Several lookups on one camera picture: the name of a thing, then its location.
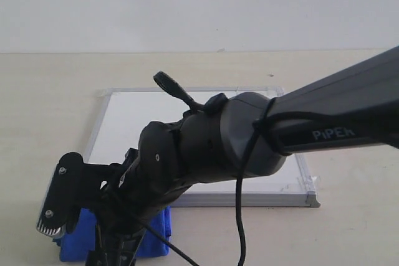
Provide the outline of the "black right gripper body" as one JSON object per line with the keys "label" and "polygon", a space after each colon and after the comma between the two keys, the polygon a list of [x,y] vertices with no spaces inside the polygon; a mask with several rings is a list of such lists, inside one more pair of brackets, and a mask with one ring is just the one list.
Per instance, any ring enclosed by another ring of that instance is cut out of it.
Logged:
{"label": "black right gripper body", "polygon": [[111,210],[108,214],[103,211],[95,213],[95,248],[89,252],[86,265],[135,265],[138,248],[147,232],[162,242],[165,240],[150,226],[163,209],[149,221],[139,218],[117,195],[118,184],[119,178],[115,178],[104,187],[104,199]]}

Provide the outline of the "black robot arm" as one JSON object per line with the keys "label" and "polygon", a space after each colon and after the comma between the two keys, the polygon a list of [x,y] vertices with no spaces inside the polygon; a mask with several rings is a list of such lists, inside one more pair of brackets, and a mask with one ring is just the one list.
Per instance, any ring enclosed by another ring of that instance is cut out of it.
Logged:
{"label": "black robot arm", "polygon": [[133,265],[150,221],[195,184],[235,181],[241,207],[243,180],[275,174],[292,154],[398,146],[397,48],[274,98],[220,93],[199,105],[167,74],[154,79],[187,109],[161,121],[167,106],[134,104],[125,134],[151,109],[137,146],[124,146],[121,161],[95,164],[112,173],[100,188],[105,207],[94,211],[87,265]]}

